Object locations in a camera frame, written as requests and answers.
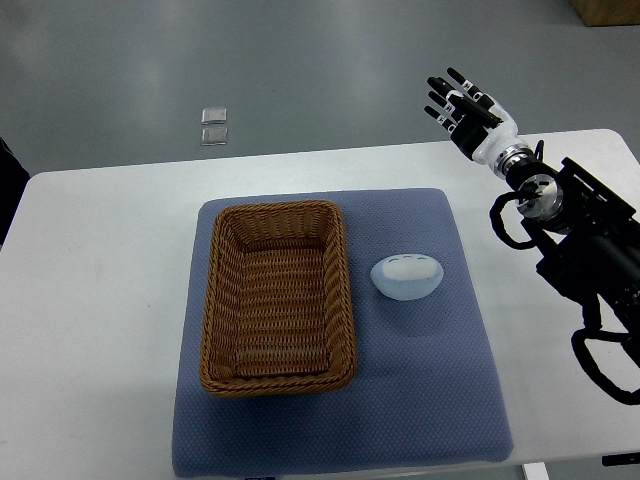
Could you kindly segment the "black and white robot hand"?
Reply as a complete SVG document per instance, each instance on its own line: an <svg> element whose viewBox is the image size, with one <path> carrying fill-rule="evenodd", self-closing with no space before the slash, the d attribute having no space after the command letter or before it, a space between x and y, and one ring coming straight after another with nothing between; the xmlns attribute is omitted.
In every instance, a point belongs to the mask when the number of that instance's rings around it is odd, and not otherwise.
<svg viewBox="0 0 640 480"><path fill-rule="evenodd" d="M451 141L471 161L495 166L502 152L520 145L518 127L511 115L489 94L452 67L450 80L427 78L430 104L424 111L450 135Z"/></svg>

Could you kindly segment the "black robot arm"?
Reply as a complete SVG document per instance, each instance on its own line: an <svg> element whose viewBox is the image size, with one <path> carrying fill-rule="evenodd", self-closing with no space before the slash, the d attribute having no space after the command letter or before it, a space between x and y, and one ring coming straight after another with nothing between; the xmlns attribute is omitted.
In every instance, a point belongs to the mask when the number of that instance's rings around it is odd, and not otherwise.
<svg viewBox="0 0 640 480"><path fill-rule="evenodd" d="M512 146L496 170L510 187L490 209L497 237L515 250L536 248L536 266L560 295L582 308L583 327L571 345L583 371L625 405L637 391L618 387L598 367L588 341L617 343L639 360L639 223L635 209L570 158L554 170L544 146Z"/></svg>

